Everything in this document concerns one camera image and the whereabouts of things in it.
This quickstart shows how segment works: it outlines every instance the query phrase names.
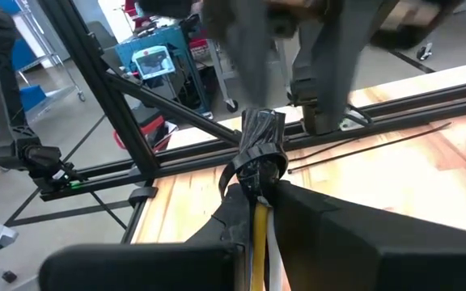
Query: metal frame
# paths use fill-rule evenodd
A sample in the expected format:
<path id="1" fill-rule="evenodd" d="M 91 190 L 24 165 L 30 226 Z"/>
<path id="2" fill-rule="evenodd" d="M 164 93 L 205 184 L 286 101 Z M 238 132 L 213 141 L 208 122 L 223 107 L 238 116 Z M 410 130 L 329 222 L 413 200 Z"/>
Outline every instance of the metal frame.
<path id="1" fill-rule="evenodd" d="M 230 162 L 236 156 L 241 133 L 207 120 L 181 104 L 165 99 L 109 70 L 109 67 L 100 59 L 100 47 L 97 41 L 87 30 L 71 0 L 39 0 L 39 4 L 64 42 L 72 59 L 95 94 L 112 126 L 120 135 L 132 158 L 79 170 L 78 173 L 86 179 L 85 181 L 81 181 L 76 187 L 64 188 L 58 192 L 43 192 L 40 195 L 42 200 L 56 200 L 129 183 L 216 167 Z M 144 103 L 151 104 L 164 113 L 178 116 L 191 125 L 216 136 L 218 140 L 154 154 L 141 134 L 122 92 L 132 95 Z M 300 122 L 290 123 L 286 125 L 284 148 L 285 150 L 298 150 L 309 146 L 317 146 L 353 137 L 366 137 L 423 125 L 434 120 L 464 115 L 466 114 L 466 100 L 434 106 L 439 103 L 464 98 L 466 98 L 466 85 L 377 103 L 361 108 L 374 118 L 375 123 L 373 126 L 317 136 L 306 134 Z M 429 107 L 413 112 L 404 112 L 426 106 Z M 133 164 L 138 166 L 140 174 L 130 175 L 124 172 L 101 179 L 92 179 L 100 175 L 127 171 Z"/>

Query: caster wheel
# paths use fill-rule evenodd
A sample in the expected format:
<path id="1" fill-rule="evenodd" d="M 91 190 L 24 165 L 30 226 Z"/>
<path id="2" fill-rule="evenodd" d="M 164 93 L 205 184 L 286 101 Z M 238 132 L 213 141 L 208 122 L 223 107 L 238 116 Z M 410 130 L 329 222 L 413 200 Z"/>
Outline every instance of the caster wheel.
<path id="1" fill-rule="evenodd" d="M 421 47 L 420 49 L 418 49 L 417 51 L 417 59 L 419 61 L 425 61 L 427 60 L 430 55 L 432 55 L 433 52 L 431 52 L 430 50 L 427 50 L 426 47 Z"/>
<path id="2" fill-rule="evenodd" d="M 229 103 L 226 103 L 227 110 L 230 113 L 234 113 L 234 112 L 237 112 L 237 110 L 239 110 L 239 103 L 236 102 L 236 100 L 233 100 L 233 105 L 234 106 L 231 106 Z"/>
<path id="3" fill-rule="evenodd" d="M 79 93 L 77 93 L 77 95 L 78 95 L 78 99 L 79 99 L 80 101 L 86 102 L 86 96 L 84 95 L 83 92 L 79 92 Z"/>
<path id="4" fill-rule="evenodd" d="M 17 275 L 15 275 L 13 272 L 6 271 L 3 273 L 1 278 L 6 282 L 6 283 L 12 283 L 15 280 L 17 280 Z"/>

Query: black clamp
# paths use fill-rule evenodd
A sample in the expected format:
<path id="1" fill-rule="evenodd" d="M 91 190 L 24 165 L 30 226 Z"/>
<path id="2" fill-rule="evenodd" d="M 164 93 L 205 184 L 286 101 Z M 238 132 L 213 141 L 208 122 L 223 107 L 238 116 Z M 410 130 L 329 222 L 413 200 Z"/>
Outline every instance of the black clamp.
<path id="1" fill-rule="evenodd" d="M 287 159 L 287 156 L 285 155 L 282 147 L 274 143 L 256 145 L 251 149 L 238 154 L 231 160 L 230 163 L 227 164 L 226 168 L 220 176 L 220 180 L 218 181 L 218 190 L 220 191 L 220 196 L 223 200 L 225 198 L 224 192 L 226 191 L 227 185 L 231 178 L 233 178 L 233 175 L 237 174 L 243 166 L 258 158 L 273 159 L 280 170 L 279 178 L 285 174 L 289 164 L 289 160 Z"/>
<path id="2" fill-rule="evenodd" d="M 155 198 L 156 194 L 158 194 L 157 187 L 141 187 L 134 189 L 129 196 L 129 204 L 135 207 L 136 204 L 145 202 L 149 198 Z"/>

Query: gray floor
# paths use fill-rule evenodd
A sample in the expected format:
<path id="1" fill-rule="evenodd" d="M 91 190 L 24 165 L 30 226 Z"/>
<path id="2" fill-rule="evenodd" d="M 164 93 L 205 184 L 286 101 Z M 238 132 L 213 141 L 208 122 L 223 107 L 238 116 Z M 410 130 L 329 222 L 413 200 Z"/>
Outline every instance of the gray floor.
<path id="1" fill-rule="evenodd" d="M 434 55 L 424 62 L 434 70 L 444 70 L 466 64 L 466 13 L 456 15 L 445 23 L 434 34 Z M 405 54 L 414 56 L 416 50 Z M 33 125 L 45 145 L 60 146 L 67 154 L 103 115 L 79 72 L 71 66 L 79 84 L 86 92 L 87 101 L 81 103 L 73 94 L 49 111 Z M 361 56 L 354 88 L 374 86 L 384 82 L 396 81 L 423 74 L 420 70 L 399 60 L 390 53 L 376 48 L 366 48 Z M 47 83 L 46 86 L 57 85 L 59 79 L 53 77 L 44 80 L 44 76 L 33 78 L 33 82 Z M 230 95 L 240 103 L 240 110 L 232 115 L 226 111 L 222 98 L 213 101 L 213 112 L 216 120 L 223 120 L 239 115 L 246 107 L 242 91 L 237 80 L 228 82 Z M 271 92 L 268 107 L 276 108 L 287 103 L 286 93 L 282 85 L 282 76 L 278 70 L 272 72 Z M 87 141 L 75 152 L 71 161 L 77 167 L 86 167 L 110 162 L 129 155 L 119 149 L 112 139 L 112 126 L 104 120 L 96 128 Z M 35 186 L 25 173 L 10 171 L 0 175 L 0 222 L 8 217 L 35 190 Z M 98 192 L 106 202 L 124 200 L 134 186 L 108 189 Z M 36 197 L 18 218 L 55 213 L 96 205 L 89 195 L 81 195 L 45 203 Z M 122 220 L 128 221 L 132 210 L 129 208 L 115 211 Z M 78 217 L 70 217 L 55 221 L 41 222 L 33 225 L 18 226 L 17 242 L 0 251 L 0 268 L 10 269 L 21 278 L 36 273 L 41 262 L 48 255 L 62 247 L 77 243 L 117 243 L 123 230 L 106 213 L 99 212 Z"/>

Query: wooden tabletop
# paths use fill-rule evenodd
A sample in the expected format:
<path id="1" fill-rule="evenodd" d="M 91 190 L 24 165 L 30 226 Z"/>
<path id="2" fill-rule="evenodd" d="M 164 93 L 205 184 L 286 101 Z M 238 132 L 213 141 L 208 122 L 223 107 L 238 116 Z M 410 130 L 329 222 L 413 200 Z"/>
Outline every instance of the wooden tabletop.
<path id="1" fill-rule="evenodd" d="M 465 83 L 466 65 L 354 91 L 351 100 L 355 106 L 363 106 Z M 287 113 L 287 122 L 301 117 L 297 108 L 278 111 Z M 308 167 L 285 174 L 283 179 L 343 200 L 466 229 L 466 116 L 451 121 L 452 125 L 443 131 Z M 221 123 L 232 129 L 241 127 L 240 118 Z M 290 167 L 407 137 L 444 123 L 367 137 L 292 162 Z M 172 137 L 169 147 L 211 139 L 199 129 L 186 129 Z M 295 158 L 325 146 L 287 154 Z M 133 243 L 183 242 L 189 238 L 220 204 L 217 185 L 222 169 L 215 167 L 157 179 L 158 195 L 146 205 Z"/>

